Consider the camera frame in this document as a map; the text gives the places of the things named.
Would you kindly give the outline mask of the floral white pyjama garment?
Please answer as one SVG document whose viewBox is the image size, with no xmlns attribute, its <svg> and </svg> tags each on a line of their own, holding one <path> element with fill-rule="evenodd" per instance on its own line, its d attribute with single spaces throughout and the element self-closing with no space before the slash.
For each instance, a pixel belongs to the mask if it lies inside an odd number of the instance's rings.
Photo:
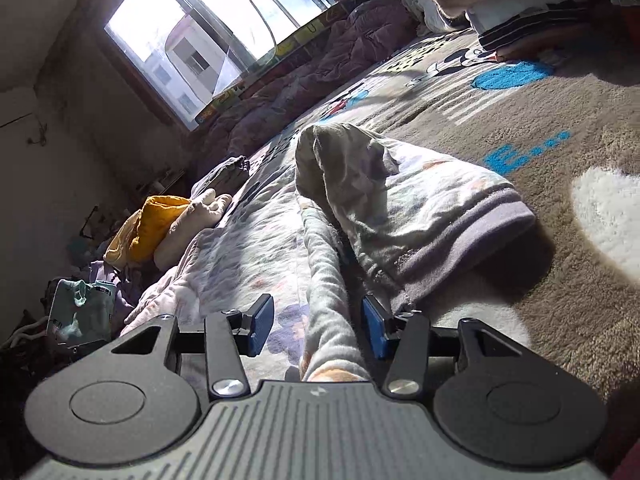
<svg viewBox="0 0 640 480">
<path fill-rule="evenodd" d="M 306 382 L 367 379 L 361 289 L 394 312 L 431 307 L 446 325 L 477 314 L 526 342 L 473 269 L 534 223 L 513 184 L 489 169 L 353 125 L 313 124 L 268 183 L 190 240 L 125 327 L 163 313 L 195 325 L 271 294 L 277 327 L 248 368 L 251 382 L 288 366 Z"/>
</svg>

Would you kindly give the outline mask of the grey folded clothes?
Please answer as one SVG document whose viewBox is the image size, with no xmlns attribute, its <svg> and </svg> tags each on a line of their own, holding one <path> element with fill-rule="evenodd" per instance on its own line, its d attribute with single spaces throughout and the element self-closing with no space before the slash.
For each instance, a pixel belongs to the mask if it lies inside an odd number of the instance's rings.
<svg viewBox="0 0 640 480">
<path fill-rule="evenodd" d="M 214 190 L 216 195 L 234 195 L 249 178 L 250 160 L 245 156 L 229 157 L 194 183 L 190 199 L 194 200 L 207 190 Z"/>
</svg>

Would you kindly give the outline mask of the lilac garment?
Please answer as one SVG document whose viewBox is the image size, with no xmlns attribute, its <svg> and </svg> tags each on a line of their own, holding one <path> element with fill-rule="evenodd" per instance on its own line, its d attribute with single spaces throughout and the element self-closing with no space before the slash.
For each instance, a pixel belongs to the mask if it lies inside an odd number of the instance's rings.
<svg viewBox="0 0 640 480">
<path fill-rule="evenodd" d="M 96 260 L 88 266 L 90 283 L 104 282 L 115 287 L 114 313 L 111 328 L 118 334 L 125 326 L 128 315 L 137 307 L 142 296 L 142 270 L 125 266 L 118 270 L 103 260 Z"/>
</svg>

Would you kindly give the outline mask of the cream folded garment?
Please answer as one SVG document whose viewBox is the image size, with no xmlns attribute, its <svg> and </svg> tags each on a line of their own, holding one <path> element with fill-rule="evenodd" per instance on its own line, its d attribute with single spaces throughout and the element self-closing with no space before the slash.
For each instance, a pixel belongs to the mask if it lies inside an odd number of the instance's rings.
<svg viewBox="0 0 640 480">
<path fill-rule="evenodd" d="M 153 261 L 160 271 L 167 271 L 182 258 L 190 241 L 205 229 L 219 222 L 232 202 L 229 194 L 217 195 L 213 188 L 191 200 L 186 210 L 171 223 L 169 230 L 155 249 Z"/>
</svg>

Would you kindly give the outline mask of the yellow garment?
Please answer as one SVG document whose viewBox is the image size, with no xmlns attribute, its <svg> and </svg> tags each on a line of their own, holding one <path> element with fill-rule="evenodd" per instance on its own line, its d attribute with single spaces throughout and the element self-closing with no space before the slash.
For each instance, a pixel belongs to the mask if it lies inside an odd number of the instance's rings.
<svg viewBox="0 0 640 480">
<path fill-rule="evenodd" d="M 190 203 L 188 198 L 180 196 L 149 196 L 120 227 L 107 246 L 103 260 L 118 270 L 150 261 L 170 226 Z"/>
</svg>

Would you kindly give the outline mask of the mint green garment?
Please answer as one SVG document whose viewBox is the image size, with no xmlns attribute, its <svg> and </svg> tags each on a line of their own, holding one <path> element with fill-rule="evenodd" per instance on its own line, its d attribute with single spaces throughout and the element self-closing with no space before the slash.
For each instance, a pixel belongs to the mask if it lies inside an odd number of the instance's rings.
<svg viewBox="0 0 640 480">
<path fill-rule="evenodd" d="M 116 287 L 109 282 L 61 280 L 47 322 L 47 338 L 58 352 L 112 339 Z"/>
</svg>

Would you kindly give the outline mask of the cluttered side table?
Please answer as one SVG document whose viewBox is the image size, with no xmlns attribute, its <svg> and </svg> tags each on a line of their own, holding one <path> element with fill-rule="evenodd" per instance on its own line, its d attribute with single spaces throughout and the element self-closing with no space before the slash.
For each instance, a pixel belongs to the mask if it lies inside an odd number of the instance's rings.
<svg viewBox="0 0 640 480">
<path fill-rule="evenodd" d="M 101 259 L 107 243 L 149 196 L 183 196 L 185 192 L 186 170 L 166 168 L 152 180 L 139 183 L 134 188 L 124 188 L 123 196 L 100 200 L 85 216 L 78 233 L 66 246 L 70 264 L 81 268 Z"/>
</svg>

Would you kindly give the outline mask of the purple crumpled quilt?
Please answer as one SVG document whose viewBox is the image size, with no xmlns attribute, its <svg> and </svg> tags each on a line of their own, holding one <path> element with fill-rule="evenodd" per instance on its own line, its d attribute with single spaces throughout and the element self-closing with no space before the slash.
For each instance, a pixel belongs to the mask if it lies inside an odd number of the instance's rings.
<svg viewBox="0 0 640 480">
<path fill-rule="evenodd" d="M 346 0 L 277 45 L 258 75 L 243 76 L 208 104 L 188 137 L 193 180 L 231 156 L 250 156 L 318 102 L 416 36 L 401 0 Z"/>
</svg>

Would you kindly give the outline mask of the Mickey Mouse bed blanket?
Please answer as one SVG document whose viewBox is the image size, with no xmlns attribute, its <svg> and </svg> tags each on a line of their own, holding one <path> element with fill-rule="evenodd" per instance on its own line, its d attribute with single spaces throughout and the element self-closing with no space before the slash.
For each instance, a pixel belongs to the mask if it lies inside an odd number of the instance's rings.
<svg viewBox="0 0 640 480">
<path fill-rule="evenodd" d="M 516 58 L 462 63 L 466 35 L 425 40 L 348 89 L 341 120 L 502 174 L 536 226 L 428 300 L 437 326 L 472 316 L 618 402 L 639 391 L 639 58 L 586 37 L 538 55 L 547 77 L 506 88 Z"/>
</svg>

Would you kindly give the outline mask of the rolled white pink quilts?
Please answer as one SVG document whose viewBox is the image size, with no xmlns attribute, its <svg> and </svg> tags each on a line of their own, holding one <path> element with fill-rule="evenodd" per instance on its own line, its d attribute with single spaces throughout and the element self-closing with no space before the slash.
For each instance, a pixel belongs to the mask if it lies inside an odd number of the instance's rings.
<svg viewBox="0 0 640 480">
<path fill-rule="evenodd" d="M 446 18 L 443 16 L 434 0 L 411 0 L 413 9 L 422 15 L 422 22 L 425 27 L 434 34 L 444 34 L 454 30 L 467 29 L 470 27 L 469 21 L 464 14 L 457 18 Z"/>
</svg>

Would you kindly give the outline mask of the colourful alphabet play mat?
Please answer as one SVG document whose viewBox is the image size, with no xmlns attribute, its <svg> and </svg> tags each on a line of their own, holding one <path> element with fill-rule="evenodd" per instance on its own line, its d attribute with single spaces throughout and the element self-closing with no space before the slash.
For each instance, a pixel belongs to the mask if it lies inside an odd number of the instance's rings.
<svg viewBox="0 0 640 480">
<path fill-rule="evenodd" d="M 250 98 L 271 81 L 318 56 L 328 41 L 333 24 L 347 18 L 355 9 L 355 3 L 356 0 L 340 0 L 282 40 L 237 76 L 226 90 L 216 94 L 196 115 L 196 124 L 199 127 L 206 125 L 235 103 Z"/>
</svg>

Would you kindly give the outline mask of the window with frame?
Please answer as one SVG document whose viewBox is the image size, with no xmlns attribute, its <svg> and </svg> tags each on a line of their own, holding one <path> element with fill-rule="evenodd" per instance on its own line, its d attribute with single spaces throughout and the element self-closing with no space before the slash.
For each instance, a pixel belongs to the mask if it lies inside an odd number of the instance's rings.
<svg viewBox="0 0 640 480">
<path fill-rule="evenodd" d="M 338 0 L 122 0 L 111 40 L 187 129 L 237 76 Z"/>
</svg>

